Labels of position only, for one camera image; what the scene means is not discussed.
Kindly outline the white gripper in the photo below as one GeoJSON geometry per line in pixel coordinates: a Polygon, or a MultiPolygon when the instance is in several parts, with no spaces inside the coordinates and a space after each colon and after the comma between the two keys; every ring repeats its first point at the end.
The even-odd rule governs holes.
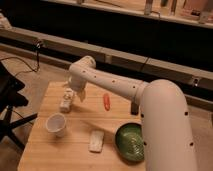
{"type": "Polygon", "coordinates": [[[74,92],[77,92],[77,96],[80,101],[83,102],[86,98],[86,91],[84,90],[86,87],[87,81],[82,78],[70,77],[65,85],[68,87],[65,90],[65,96],[67,99],[72,99],[74,92]]]}

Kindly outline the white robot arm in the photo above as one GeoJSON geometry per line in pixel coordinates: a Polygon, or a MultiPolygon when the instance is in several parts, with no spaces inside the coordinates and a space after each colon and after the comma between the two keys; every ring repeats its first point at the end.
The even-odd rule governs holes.
{"type": "Polygon", "coordinates": [[[72,63],[69,72],[76,92],[90,82],[140,106],[146,171],[198,171],[186,98],[175,83],[103,72],[91,56],[72,63]]]}

